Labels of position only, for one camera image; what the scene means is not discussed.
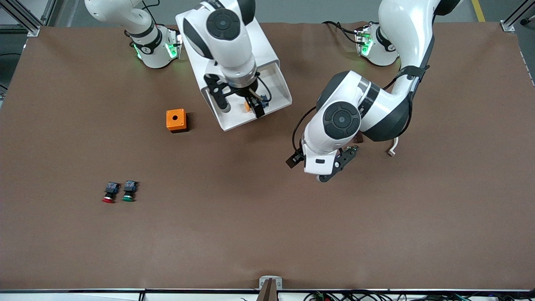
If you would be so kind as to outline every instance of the yellow floor line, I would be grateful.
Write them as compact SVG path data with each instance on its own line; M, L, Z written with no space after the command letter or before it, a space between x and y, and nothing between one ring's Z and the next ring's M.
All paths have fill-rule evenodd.
M485 16L481 10L481 5L479 5L479 0L472 0L473 9L476 11L477 20L479 22L485 22Z

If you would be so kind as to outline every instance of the orange cube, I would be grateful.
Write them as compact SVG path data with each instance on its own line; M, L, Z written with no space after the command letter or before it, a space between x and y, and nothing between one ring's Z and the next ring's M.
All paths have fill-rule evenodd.
M167 129L171 133L183 133L189 131L186 111L176 109L167 111Z

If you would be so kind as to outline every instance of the green indicator light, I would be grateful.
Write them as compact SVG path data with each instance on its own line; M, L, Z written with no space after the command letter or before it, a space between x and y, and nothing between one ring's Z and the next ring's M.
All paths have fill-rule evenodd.
M362 46L362 55L368 55L372 45L372 39L369 39L365 45Z
M169 44L165 44L165 48L167 49L167 52L169 52L169 56L171 58L175 58L177 57L177 51L176 51L176 47L173 46L173 45L169 45Z
M139 53L139 50L137 49L137 46L136 46L135 44L134 44L134 49L135 49L135 52L137 53L137 57L138 57L139 59L142 59L142 58L141 58L141 54Z

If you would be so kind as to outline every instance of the gray floor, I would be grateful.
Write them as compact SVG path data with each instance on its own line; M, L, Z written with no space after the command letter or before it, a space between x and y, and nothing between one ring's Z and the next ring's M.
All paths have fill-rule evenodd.
M479 2L481 4L481 10L485 15L485 20L499 22L500 20L505 20L523 1L479 0ZM535 5L523 15L523 18L533 15L535 15ZM517 22L515 24L515 34L518 36L520 49L524 55L526 65L531 71L531 75L535 76L535 20L526 26L522 26L520 22Z
M380 0L257 0L259 22L320 23L326 20L349 23L361 20L377 20ZM522 0L480 0L488 21L499 21L508 16ZM146 0L148 5L156 0ZM161 5L152 7L156 21L173 24L174 16L192 9L199 0L161 0ZM476 22L477 17L471 0L464 0L460 7L448 16L438 17L439 22ZM55 26L86 27L114 26L95 20L86 10L84 0L65 0L59 11ZM535 70L535 21L526 28L520 24L517 33L528 66ZM1 35L0 53L20 52L25 43L23 35ZM0 84L9 85L18 61L17 56L0 57Z
M256 18L259 22L287 22L287 23L321 23L336 20L350 23L362 20L377 21L377 10L380 0L257 0ZM146 0L147 5L156 0ZM199 0L161 0L160 6L152 7L150 11L158 23L174 24L174 17L194 8ZM477 21L476 14L470 1L464 1L461 6L450 15L437 18L445 22L473 22ZM102 26L85 10L83 0L73 0L65 7L58 26Z

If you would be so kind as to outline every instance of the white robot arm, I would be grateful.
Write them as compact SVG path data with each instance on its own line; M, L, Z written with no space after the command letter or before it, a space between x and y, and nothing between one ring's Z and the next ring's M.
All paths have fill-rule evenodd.
M355 157L357 148L342 148L358 130L373 141L401 135L410 122L412 98L433 49L435 15L448 14L460 0L383 0L381 34L399 53L401 70L392 93L354 71L335 75L320 95L316 114L304 130L301 148L290 167L305 161L304 171L328 181Z
M255 0L202 1L184 17L182 34L199 55L212 60L212 72L204 80L219 109L229 112L225 97L236 94L258 118L264 115L262 103L271 99L256 94L259 73L246 30L255 10Z
M141 0L85 0L89 13L97 20L118 24L134 41L137 56L147 67L162 68L178 56L177 33L156 25L144 10L134 8Z

